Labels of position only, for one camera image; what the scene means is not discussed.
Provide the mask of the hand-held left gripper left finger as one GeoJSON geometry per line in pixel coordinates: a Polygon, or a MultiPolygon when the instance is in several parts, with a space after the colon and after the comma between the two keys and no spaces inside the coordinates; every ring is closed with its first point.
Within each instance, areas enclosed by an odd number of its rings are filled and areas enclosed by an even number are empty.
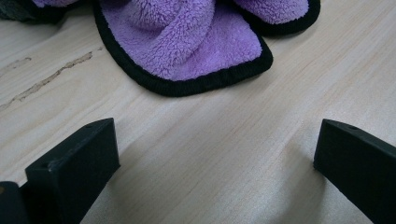
{"type": "Polygon", "coordinates": [[[31,220],[79,224],[119,168],[114,119],[81,127],[25,169],[31,220]]]}

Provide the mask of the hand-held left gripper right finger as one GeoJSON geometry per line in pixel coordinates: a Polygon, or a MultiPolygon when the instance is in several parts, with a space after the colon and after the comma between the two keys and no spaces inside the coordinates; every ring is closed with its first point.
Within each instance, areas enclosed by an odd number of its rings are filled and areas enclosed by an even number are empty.
{"type": "Polygon", "coordinates": [[[355,126],[325,119],[314,168],[374,224],[396,224],[396,147],[355,126]]]}

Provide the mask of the purple towel with black edge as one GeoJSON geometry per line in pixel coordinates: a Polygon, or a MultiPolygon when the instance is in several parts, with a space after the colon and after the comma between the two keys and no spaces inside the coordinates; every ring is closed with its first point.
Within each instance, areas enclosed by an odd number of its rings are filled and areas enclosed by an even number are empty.
{"type": "Polygon", "coordinates": [[[140,86],[181,97],[267,71],[264,39],[318,18],[320,0],[93,0],[96,26],[120,68],[140,86]]]}

